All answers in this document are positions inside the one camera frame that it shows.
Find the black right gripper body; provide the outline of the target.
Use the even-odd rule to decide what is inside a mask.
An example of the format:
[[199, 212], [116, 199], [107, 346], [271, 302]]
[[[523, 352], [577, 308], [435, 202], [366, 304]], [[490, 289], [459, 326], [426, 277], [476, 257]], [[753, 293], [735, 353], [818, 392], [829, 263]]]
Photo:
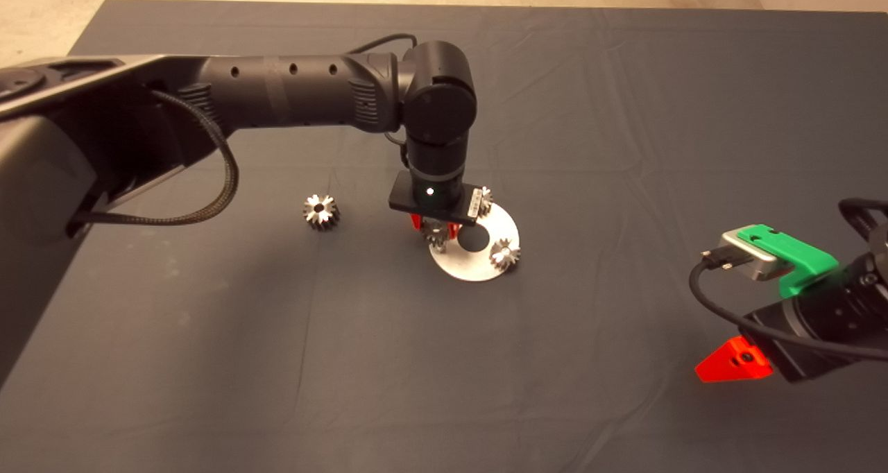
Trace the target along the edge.
[[[803, 338], [855, 349], [881, 349], [882, 282], [875, 278], [826, 278], [799, 295], [749, 313], [746, 319]], [[758, 346], [791, 384], [857, 363], [857, 359], [767, 339], [746, 329], [740, 333]]]

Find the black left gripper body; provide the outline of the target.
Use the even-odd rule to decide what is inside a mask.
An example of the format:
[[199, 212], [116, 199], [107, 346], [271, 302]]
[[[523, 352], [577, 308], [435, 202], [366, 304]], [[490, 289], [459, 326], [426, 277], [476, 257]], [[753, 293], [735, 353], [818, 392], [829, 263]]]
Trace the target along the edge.
[[480, 217], [482, 196], [482, 186], [467, 184], [460, 177], [432, 182], [410, 172], [399, 172], [388, 196], [388, 207], [427, 219], [473, 226]]

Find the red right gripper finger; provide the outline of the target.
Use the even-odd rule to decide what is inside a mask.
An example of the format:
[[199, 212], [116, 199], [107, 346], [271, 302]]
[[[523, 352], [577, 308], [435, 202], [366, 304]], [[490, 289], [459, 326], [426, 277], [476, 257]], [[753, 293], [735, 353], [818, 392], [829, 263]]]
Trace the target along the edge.
[[773, 366], [758, 346], [746, 338], [731, 338], [695, 366], [705, 384], [764, 379], [774, 374]]

